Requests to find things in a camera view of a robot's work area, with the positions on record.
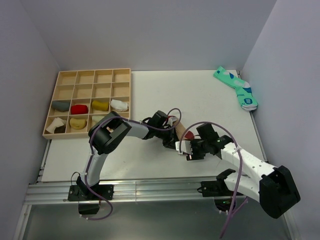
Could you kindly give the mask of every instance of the gray floor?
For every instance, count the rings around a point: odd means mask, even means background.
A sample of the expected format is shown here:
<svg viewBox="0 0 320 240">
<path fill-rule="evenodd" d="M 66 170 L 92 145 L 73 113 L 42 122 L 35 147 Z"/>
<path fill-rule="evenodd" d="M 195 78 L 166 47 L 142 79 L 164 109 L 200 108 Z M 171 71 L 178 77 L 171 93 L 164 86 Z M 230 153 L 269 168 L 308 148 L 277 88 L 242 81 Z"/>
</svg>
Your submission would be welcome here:
<svg viewBox="0 0 320 240">
<path fill-rule="evenodd" d="M 99 212 L 105 214 L 106 205 Z M 115 203 L 101 221 L 79 218 L 76 204 L 35 205 L 24 240 L 216 240 L 226 217 L 212 199 Z M 232 219 L 224 240 L 288 240 L 282 218 L 272 219 L 250 200 Z"/>
</svg>

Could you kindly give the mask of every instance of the wooden organizer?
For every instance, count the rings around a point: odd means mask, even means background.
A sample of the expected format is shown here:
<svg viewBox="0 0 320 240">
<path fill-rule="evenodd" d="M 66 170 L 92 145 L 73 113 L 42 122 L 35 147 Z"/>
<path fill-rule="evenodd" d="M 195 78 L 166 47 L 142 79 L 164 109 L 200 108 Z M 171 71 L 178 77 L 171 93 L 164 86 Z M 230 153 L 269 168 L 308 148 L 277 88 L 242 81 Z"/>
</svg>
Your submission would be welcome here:
<svg viewBox="0 0 320 240">
<path fill-rule="evenodd" d="M 131 115 L 131 69 L 99 69 L 80 71 L 60 71 L 56 80 L 50 108 L 45 121 L 43 136 L 46 139 L 82 138 L 88 136 L 88 131 L 96 124 L 93 116 L 105 116 L 110 111 L 115 111 L 110 106 L 112 99 L 129 103 L 126 112 L 118 114 L 125 118 Z M 108 111 L 100 111 L 92 108 L 92 101 L 97 100 L 109 103 Z M 87 105 L 88 114 L 72 115 L 69 111 L 61 112 L 52 108 L 53 101 L 69 102 L 70 107 L 76 104 Z M 46 128 L 55 118 L 66 120 L 64 133 L 49 133 Z M 86 119 L 83 129 L 70 127 L 71 118 Z"/>
</svg>

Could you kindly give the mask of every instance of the teal cloth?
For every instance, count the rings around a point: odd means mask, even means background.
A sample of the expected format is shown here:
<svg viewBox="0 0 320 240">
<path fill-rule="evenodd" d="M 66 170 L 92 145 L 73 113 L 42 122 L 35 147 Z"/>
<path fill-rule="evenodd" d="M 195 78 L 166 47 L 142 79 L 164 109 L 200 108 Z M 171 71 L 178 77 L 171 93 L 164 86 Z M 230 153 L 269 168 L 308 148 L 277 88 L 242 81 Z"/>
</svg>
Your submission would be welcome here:
<svg viewBox="0 0 320 240">
<path fill-rule="evenodd" d="M 258 102 L 252 96 L 252 90 L 248 82 L 236 77 L 222 66 L 217 69 L 213 76 L 235 89 L 238 102 L 244 110 L 251 111 L 257 108 Z"/>
</svg>

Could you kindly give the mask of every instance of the robotic arm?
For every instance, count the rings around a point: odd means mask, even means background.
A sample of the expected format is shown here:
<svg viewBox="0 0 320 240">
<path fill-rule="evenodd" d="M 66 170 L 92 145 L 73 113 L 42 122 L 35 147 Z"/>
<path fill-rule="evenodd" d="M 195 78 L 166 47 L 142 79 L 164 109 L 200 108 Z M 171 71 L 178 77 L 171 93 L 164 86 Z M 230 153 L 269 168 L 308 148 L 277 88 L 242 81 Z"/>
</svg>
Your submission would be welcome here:
<svg viewBox="0 0 320 240">
<path fill-rule="evenodd" d="M 176 130 L 168 131 L 154 130 L 161 129 L 168 120 L 168 116 L 157 111 L 153 117 L 148 119 L 147 126 L 134 122 L 124 121 L 121 118 L 112 119 L 97 130 L 93 139 L 93 132 L 107 119 L 119 116 L 112 111 L 100 122 L 93 126 L 88 135 L 92 140 L 94 155 L 86 173 L 81 174 L 76 180 L 76 186 L 70 187 L 68 200 L 89 201 L 97 200 L 84 183 L 85 174 L 89 187 L 101 195 L 104 193 L 104 185 L 99 185 L 100 172 L 109 153 L 114 151 L 124 137 L 137 137 L 147 140 L 153 137 L 162 139 L 166 148 L 176 149 L 179 154 L 186 155 L 187 161 L 204 159 L 206 154 L 217 155 L 222 160 L 239 168 L 240 158 L 236 154 L 238 149 L 232 139 L 227 136 L 219 136 L 211 124 L 205 123 L 197 127 L 200 139 L 183 140 L 181 149 Z M 258 159 L 249 152 L 240 148 L 243 159 L 242 176 L 240 178 L 238 193 L 248 196 L 260 203 L 264 211 L 272 218 L 279 218 L 283 213 L 300 201 L 300 195 L 292 178 L 290 171 L 284 167 L 275 167 Z M 219 174 L 215 181 L 201 182 L 203 197 L 230 196 L 235 189 L 238 173 L 233 169 L 227 169 Z M 87 208 L 79 206 L 80 214 L 95 214 L 94 211 L 87 211 Z"/>
</svg>

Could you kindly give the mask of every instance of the white table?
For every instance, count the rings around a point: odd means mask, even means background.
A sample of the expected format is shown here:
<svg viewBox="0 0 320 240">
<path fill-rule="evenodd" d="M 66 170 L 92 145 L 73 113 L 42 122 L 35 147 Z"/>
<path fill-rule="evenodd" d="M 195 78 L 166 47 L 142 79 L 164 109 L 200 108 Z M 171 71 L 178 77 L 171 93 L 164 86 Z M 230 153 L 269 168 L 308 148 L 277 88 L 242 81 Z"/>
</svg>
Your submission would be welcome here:
<svg viewBox="0 0 320 240">
<path fill-rule="evenodd" d="M 182 111 L 185 127 L 211 121 L 227 128 L 237 142 L 260 159 L 262 150 L 251 115 L 238 104 L 235 90 L 213 77 L 214 70 L 133 71 L 132 119 L 151 117 L 157 110 Z M 219 135 L 225 134 L 217 127 Z M 89 155 L 89 138 L 54 139 L 51 142 L 43 182 L 70 181 L 73 172 L 83 172 Z M 207 154 L 204 160 L 186 161 L 158 138 L 126 137 L 112 152 L 100 174 L 102 180 L 129 180 L 216 176 L 232 165 Z"/>
</svg>

